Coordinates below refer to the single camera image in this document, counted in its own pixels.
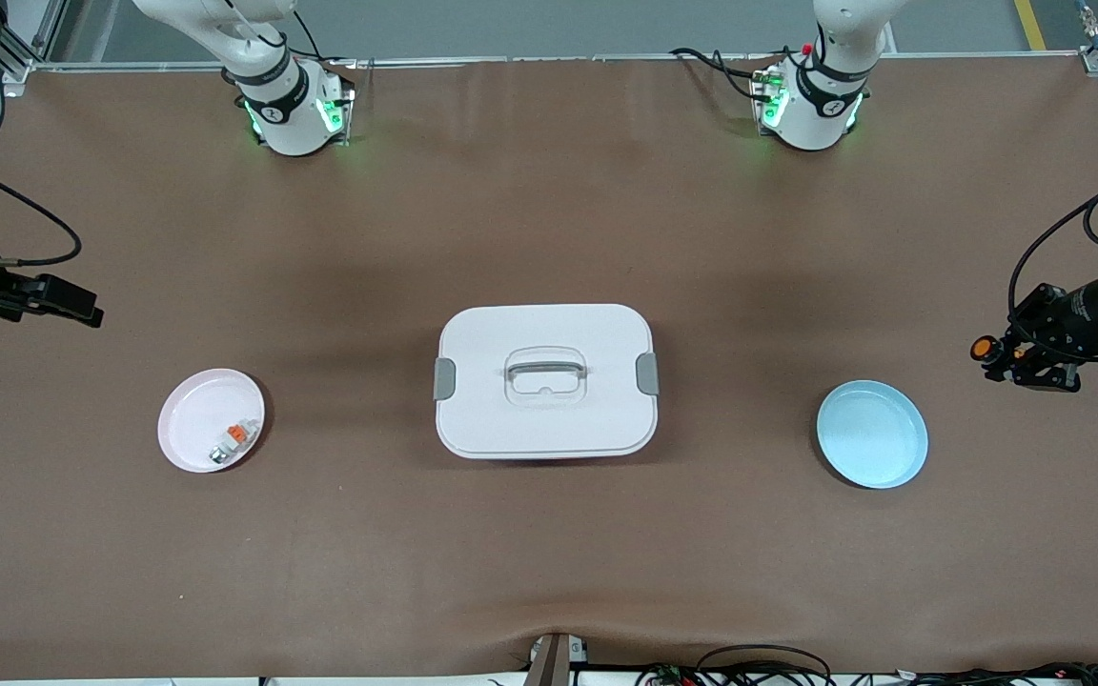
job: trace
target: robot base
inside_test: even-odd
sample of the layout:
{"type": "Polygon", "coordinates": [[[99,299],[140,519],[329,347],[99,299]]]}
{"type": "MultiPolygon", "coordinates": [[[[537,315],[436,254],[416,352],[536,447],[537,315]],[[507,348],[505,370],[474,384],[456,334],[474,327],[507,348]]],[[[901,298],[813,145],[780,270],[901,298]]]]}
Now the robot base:
{"type": "Polygon", "coordinates": [[[768,74],[781,75],[778,83],[753,83],[753,92],[770,99],[768,103],[753,101],[753,117],[762,135],[776,135],[783,143],[800,150],[824,150],[832,147],[841,136],[853,128],[860,95],[849,106],[849,114],[822,117],[814,104],[788,86],[796,82],[796,66],[789,58],[766,69],[768,74]]]}
{"type": "Polygon", "coordinates": [[[324,145],[348,144],[354,117],[354,83],[344,87],[341,77],[316,61],[300,61],[311,82],[307,97],[292,110],[285,123],[270,123],[247,109],[257,143],[274,153],[292,157],[311,155],[324,145]]]}

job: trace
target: yellow floor stripe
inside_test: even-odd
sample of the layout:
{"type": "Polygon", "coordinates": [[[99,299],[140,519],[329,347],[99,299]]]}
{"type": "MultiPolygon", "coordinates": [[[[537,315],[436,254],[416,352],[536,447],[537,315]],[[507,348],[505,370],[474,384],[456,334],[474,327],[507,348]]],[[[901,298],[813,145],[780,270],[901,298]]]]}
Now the yellow floor stripe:
{"type": "Polygon", "coordinates": [[[1019,12],[1023,35],[1028,36],[1028,47],[1044,50],[1044,36],[1041,35],[1041,25],[1037,23],[1037,13],[1032,11],[1032,0],[1015,0],[1015,11],[1019,12]]]}

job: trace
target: floor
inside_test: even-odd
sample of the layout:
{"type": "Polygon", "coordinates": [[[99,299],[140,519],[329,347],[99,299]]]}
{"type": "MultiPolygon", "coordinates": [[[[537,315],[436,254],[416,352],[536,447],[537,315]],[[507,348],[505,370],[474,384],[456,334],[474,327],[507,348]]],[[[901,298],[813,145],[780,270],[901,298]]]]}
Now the floor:
{"type": "MultiPolygon", "coordinates": [[[[300,12],[324,54],[358,58],[661,54],[683,45],[765,53],[805,43],[815,32],[811,4],[800,0],[302,0],[300,12]]],[[[280,27],[306,46],[295,22],[280,27]]],[[[1071,0],[914,0],[893,20],[892,35],[900,53],[1053,50],[1086,43],[1071,0]],[[1032,40],[1021,5],[1037,16],[1032,40]]],[[[70,0],[55,56],[209,58],[131,0],[70,0]]]]}

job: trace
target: blue plate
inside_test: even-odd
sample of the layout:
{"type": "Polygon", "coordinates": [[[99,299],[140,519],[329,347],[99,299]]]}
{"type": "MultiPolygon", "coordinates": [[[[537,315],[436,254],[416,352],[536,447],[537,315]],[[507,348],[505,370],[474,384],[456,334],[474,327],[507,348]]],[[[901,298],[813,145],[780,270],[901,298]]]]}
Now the blue plate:
{"type": "Polygon", "coordinates": [[[896,387],[850,381],[820,404],[820,450],[841,476],[866,487],[896,487],[927,463],[927,423],[896,387]]]}

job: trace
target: lid handle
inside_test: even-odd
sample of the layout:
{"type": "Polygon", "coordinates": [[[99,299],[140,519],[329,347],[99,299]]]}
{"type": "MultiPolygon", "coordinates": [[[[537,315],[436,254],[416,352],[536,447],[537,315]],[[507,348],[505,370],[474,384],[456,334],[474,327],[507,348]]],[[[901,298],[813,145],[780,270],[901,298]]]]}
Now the lid handle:
{"type": "Polygon", "coordinates": [[[506,378],[515,379],[516,374],[519,373],[544,373],[544,372],[562,372],[562,373],[573,373],[575,376],[583,378],[587,376],[587,368],[579,363],[519,363],[512,364],[506,368],[506,378]]]}

